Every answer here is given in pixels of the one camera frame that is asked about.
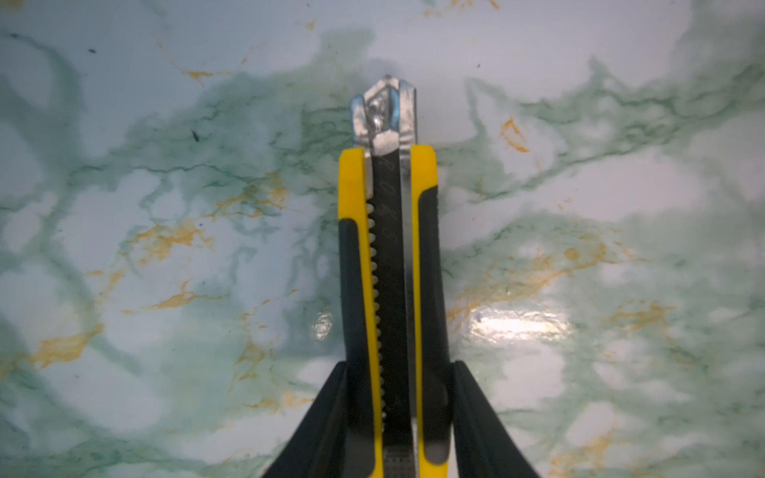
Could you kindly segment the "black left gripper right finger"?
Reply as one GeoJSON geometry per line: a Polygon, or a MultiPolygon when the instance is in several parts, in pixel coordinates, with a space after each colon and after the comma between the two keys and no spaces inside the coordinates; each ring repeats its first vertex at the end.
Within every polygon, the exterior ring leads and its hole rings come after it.
{"type": "Polygon", "coordinates": [[[457,360],[452,370],[452,426],[459,476],[539,478],[466,363],[457,360]]]}

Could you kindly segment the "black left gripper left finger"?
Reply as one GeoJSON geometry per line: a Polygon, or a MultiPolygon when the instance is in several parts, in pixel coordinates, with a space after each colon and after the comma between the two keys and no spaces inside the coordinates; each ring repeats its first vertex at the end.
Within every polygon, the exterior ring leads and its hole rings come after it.
{"type": "Polygon", "coordinates": [[[341,477],[348,420],[346,363],[338,362],[264,478],[341,477]]]}

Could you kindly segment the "yellow black utility knife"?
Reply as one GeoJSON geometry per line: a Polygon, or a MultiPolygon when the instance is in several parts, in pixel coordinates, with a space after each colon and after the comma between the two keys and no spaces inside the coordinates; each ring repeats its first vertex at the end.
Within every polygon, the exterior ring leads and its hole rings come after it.
{"type": "Polygon", "coordinates": [[[351,103],[339,163],[348,477],[444,477],[451,364],[438,172],[418,142],[416,88],[386,76],[351,103]]]}

